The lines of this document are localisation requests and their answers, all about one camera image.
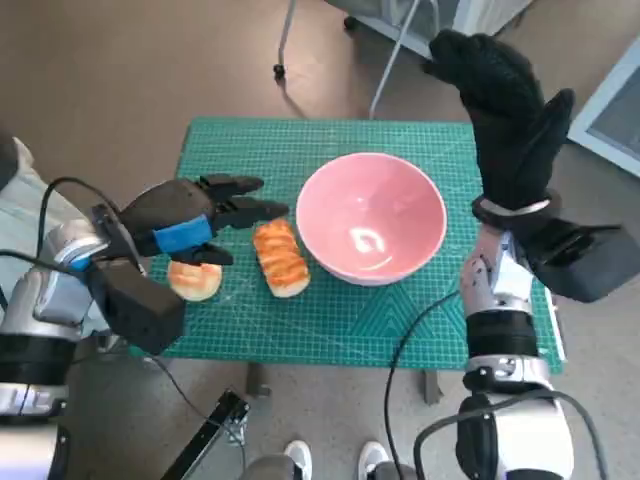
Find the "black gloved robot right hand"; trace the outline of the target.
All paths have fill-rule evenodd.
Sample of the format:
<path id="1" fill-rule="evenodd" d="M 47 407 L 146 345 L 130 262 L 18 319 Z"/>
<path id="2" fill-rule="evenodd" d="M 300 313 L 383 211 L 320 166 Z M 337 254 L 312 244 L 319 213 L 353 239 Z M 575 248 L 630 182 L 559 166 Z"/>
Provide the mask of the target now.
<path id="1" fill-rule="evenodd" d="M 425 71 L 459 91 L 471 120 L 483 196 L 511 211 L 547 199 L 574 90 L 546 100 L 530 61 L 485 34 L 442 30 L 429 48 Z"/>

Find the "bare black robot left hand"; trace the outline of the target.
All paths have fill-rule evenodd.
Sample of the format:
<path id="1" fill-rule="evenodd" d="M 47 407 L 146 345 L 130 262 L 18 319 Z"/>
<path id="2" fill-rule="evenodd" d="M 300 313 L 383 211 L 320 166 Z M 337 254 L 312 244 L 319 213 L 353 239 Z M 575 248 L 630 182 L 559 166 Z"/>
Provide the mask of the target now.
<path id="1" fill-rule="evenodd" d="M 173 179 L 136 197 L 120 219 L 143 257 L 167 254 L 184 264 L 227 266 L 231 253 L 212 244 L 218 231 L 248 229 L 289 213 L 285 204 L 249 195 L 263 185 L 258 177 L 228 174 Z"/>

